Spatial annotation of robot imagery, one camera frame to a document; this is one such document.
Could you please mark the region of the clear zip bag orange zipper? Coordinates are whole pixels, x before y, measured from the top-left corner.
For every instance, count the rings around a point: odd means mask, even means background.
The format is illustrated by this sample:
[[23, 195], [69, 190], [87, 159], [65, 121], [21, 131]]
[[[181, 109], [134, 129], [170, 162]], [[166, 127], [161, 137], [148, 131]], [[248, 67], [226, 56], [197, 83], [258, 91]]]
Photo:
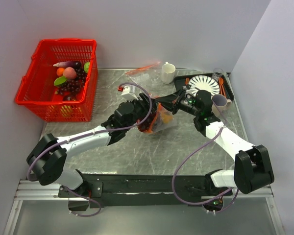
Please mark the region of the clear zip bag orange zipper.
[[164, 129], [170, 128], [176, 125], [176, 121], [173, 118], [171, 112], [166, 110], [160, 103], [152, 100], [152, 109], [147, 119], [140, 125], [138, 130], [145, 134], [154, 134]]

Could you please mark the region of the dark red apple toy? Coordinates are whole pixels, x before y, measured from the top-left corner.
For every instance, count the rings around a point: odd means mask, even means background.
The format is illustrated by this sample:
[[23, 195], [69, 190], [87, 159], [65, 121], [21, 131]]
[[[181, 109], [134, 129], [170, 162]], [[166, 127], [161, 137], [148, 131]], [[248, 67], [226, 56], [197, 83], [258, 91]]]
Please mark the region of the dark red apple toy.
[[68, 94], [63, 97], [63, 101], [76, 101], [75, 94]]

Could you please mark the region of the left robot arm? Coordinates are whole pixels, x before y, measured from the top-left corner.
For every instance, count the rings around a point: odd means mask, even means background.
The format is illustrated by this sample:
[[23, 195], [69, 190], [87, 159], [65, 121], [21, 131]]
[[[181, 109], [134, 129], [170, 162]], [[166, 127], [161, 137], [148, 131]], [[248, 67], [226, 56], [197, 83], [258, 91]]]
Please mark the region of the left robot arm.
[[121, 103], [107, 121], [94, 129], [66, 137], [43, 136], [27, 157], [28, 180], [38, 181], [42, 186], [58, 183], [75, 196], [83, 196], [88, 185], [79, 170], [65, 167], [66, 160], [120, 141], [129, 129], [143, 123], [153, 109], [154, 99], [141, 93], [138, 99]]

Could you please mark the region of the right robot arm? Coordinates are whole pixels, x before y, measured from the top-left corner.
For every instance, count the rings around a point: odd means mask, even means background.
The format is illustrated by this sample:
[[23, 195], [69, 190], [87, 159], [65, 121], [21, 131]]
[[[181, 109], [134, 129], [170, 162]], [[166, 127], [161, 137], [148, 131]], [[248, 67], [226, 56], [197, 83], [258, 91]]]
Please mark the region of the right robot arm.
[[200, 90], [196, 95], [179, 90], [156, 99], [173, 114], [182, 110], [193, 115], [196, 130], [218, 144], [234, 160], [233, 170], [219, 169], [206, 174], [205, 191], [216, 195], [221, 188], [237, 188], [249, 194], [272, 184], [275, 177], [267, 148], [255, 146], [227, 128], [215, 116], [213, 109], [217, 106], [213, 99], [206, 90]]

